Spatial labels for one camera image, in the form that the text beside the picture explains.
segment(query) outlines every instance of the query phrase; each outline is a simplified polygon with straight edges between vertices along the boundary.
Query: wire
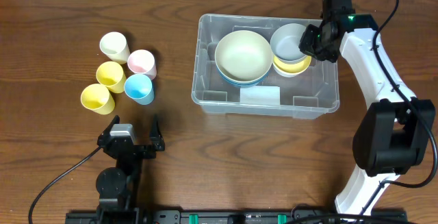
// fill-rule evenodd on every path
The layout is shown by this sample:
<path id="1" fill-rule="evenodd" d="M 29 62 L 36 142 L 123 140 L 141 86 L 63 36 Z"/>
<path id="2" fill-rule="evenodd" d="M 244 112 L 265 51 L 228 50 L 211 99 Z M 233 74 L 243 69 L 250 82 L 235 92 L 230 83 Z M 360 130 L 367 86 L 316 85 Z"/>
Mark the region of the wire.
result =
<path id="1" fill-rule="evenodd" d="M 307 223 L 308 221 L 321 221 L 321 220 L 329 220 L 329 219 L 354 219 L 358 221 L 364 220 L 372 223 L 383 223 L 383 224 L 415 224 L 407 221 L 386 219 L 376 216 L 361 216 L 358 214 L 324 214 L 320 216 L 307 216 L 286 222 L 285 224 Z"/>
<path id="2" fill-rule="evenodd" d="M 38 200 L 40 200 L 41 196 L 52 186 L 54 185 L 54 183 L 58 182 L 60 179 L 62 179 L 65 175 L 68 175 L 71 171 L 75 170 L 78 166 L 81 166 L 84 162 L 88 161 L 92 156 L 95 155 L 95 153 L 97 153 L 100 149 L 102 149 L 102 147 L 97 147 L 97 149 L 95 149 L 93 152 L 91 152 L 90 155 L 87 155 L 87 157 L 85 157 L 84 159 L 82 159 L 82 161 L 78 162 L 76 165 L 72 166 L 70 169 L 68 169 L 67 171 L 63 172 L 60 176 L 56 177 L 56 179 L 54 179 L 52 182 L 50 182 L 50 184 L 48 184 L 46 187 L 44 187 L 44 189 L 41 190 L 40 194 L 38 194 L 38 196 L 36 196 L 34 202 L 30 205 L 30 209 L 29 209 L 29 215 L 27 216 L 28 220 L 29 220 L 29 224 L 33 224 L 32 222 L 32 213 L 34 212 L 34 208 L 36 203 L 38 202 Z"/>
<path id="3" fill-rule="evenodd" d="M 393 184 L 395 186 L 401 186 L 401 187 L 405 187 L 405 188 L 421 188 L 421 187 L 429 184 L 437 173 L 438 159 L 437 159 L 437 142 L 435 141 L 435 137 L 433 136 L 433 133 L 430 130 L 430 128 L 427 126 L 426 121 L 424 120 L 423 116 L 417 111 L 417 109 L 414 106 L 412 106 L 412 103 L 409 101 L 409 99 L 399 89 L 399 85 L 397 85 L 395 83 L 395 81 L 392 79 L 391 75 L 389 74 L 388 70 L 386 69 L 385 65 L 383 64 L 381 57 L 378 54 L 378 46 L 376 45 L 377 37 L 380 34 L 380 32 L 382 31 L 382 29 L 386 26 L 386 24 L 388 24 L 388 22 L 391 20 L 391 18 L 396 13 L 396 11 L 398 9 L 398 4 L 399 4 L 399 0 L 396 0 L 396 5 L 395 5 L 393 11 L 388 16 L 386 21 L 377 29 L 376 33 L 374 34 L 374 37 L 372 39 L 372 48 L 373 48 L 374 55 L 376 56 L 377 62 L 380 65 L 380 67 L 382 68 L 382 71 L 384 72 L 386 78 L 388 79 L 389 83 L 391 84 L 393 90 L 395 90 L 397 92 L 397 94 L 400 96 L 400 98 L 402 98 L 403 101 L 408 105 L 408 108 L 410 109 L 412 114 L 417 117 L 417 120 L 420 122 L 420 124 L 422 125 L 422 127 L 424 128 L 426 133 L 428 134 L 428 136 L 430 138 L 430 143 L 432 145 L 432 151 L 433 151 L 433 165 L 432 165 L 432 169 L 430 170 L 429 176 L 423 182 L 418 183 L 418 184 L 406 184 L 406 183 L 395 182 L 395 181 L 391 181 L 391 180 L 383 180 L 378 185 L 377 189 L 374 191 L 373 195 L 368 200 L 366 205 L 362 208 L 360 215 L 363 215 L 366 212 L 366 210 L 372 204 L 373 200 L 377 197 L 377 195 L 381 191 L 381 189 L 383 189 L 385 187 L 385 184 Z"/>

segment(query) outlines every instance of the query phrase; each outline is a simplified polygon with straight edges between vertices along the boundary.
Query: blue cup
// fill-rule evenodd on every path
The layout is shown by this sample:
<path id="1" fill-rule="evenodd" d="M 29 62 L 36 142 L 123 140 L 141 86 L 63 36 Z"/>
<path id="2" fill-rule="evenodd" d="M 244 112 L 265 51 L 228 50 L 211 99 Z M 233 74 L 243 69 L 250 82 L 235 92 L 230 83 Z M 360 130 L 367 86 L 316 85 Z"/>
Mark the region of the blue cup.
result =
<path id="1" fill-rule="evenodd" d="M 151 79 L 143 74 L 134 74 L 125 82 L 125 93 L 141 105 L 148 105 L 154 99 Z"/>

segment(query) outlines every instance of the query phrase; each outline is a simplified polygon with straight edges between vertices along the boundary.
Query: plastic container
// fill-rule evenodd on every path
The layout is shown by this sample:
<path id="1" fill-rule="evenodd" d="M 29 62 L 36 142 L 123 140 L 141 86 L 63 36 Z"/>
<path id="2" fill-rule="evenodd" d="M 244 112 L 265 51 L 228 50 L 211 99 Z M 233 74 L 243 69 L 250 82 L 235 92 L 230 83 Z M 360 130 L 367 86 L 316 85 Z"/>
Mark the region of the plastic container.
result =
<path id="1" fill-rule="evenodd" d="M 215 63 L 216 47 L 224 36 L 250 30 L 268 42 L 281 26 L 319 25 L 321 20 L 205 14 L 199 20 L 192 99 L 207 113 L 261 114 L 316 119 L 339 107 L 337 64 L 312 59 L 295 77 L 280 76 L 273 67 L 262 82 L 240 88 L 222 78 Z"/>

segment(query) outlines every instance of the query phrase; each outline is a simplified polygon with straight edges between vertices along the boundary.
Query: storage box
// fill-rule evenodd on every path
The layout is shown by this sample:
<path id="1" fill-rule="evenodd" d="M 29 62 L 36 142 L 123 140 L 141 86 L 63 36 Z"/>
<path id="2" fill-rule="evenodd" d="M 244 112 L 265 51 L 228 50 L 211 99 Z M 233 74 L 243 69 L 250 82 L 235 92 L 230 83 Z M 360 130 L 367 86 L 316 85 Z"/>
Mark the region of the storage box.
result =
<path id="1" fill-rule="evenodd" d="M 268 76 L 257 86 L 273 88 L 253 89 L 261 93 L 250 98 L 250 101 L 247 95 L 252 95 L 254 91 L 247 88 L 242 89 L 241 93 L 240 87 L 228 83 L 220 76 L 214 61 L 214 52 L 224 36 L 237 30 L 250 30 L 262 35 L 269 42 L 279 27 L 289 23 L 318 26 L 321 20 L 203 15 L 199 20 L 194 63 L 193 101 L 205 112 L 216 114 L 262 114 L 315 119 L 321 114 L 336 111 L 339 107 L 336 63 L 312 59 L 309 68 L 295 77 L 282 77 L 271 67 Z M 271 99 L 264 99 L 264 90 Z M 272 96 L 272 91 L 278 90 L 279 96 Z"/>

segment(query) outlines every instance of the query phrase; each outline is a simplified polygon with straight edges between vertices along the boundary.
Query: wooden table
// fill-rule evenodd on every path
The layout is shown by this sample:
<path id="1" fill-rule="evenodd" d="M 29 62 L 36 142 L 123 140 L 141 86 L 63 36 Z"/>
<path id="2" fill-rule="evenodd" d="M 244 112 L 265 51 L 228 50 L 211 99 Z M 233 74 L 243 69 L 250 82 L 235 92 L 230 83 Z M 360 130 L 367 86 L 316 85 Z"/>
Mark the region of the wooden table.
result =
<path id="1" fill-rule="evenodd" d="M 353 0 L 382 23 L 394 0 Z M 438 104 L 438 0 L 401 0 L 383 31 L 388 55 L 407 85 Z M 146 142 L 153 114 L 166 151 L 144 165 L 141 206 L 202 209 L 291 209 L 331 206 L 355 161 L 352 137 L 366 109 L 350 67 L 339 61 L 341 106 L 312 121 L 253 115 L 207 115 L 191 97 L 198 20 L 205 13 L 318 18 L 320 0 L 0 0 L 0 223 L 26 223 L 35 196 L 96 148 L 114 114 Z M 157 58 L 156 99 L 140 106 L 114 95 L 101 116 L 81 106 L 96 82 L 99 50 L 110 31 L 131 50 Z M 400 181 L 429 173 L 420 166 Z M 99 152 L 52 187 L 35 223 L 63 223 L 70 210 L 98 205 L 97 175 L 115 161 Z M 411 221 L 438 222 L 438 180 L 417 190 L 390 186 L 379 207 L 405 208 Z"/>

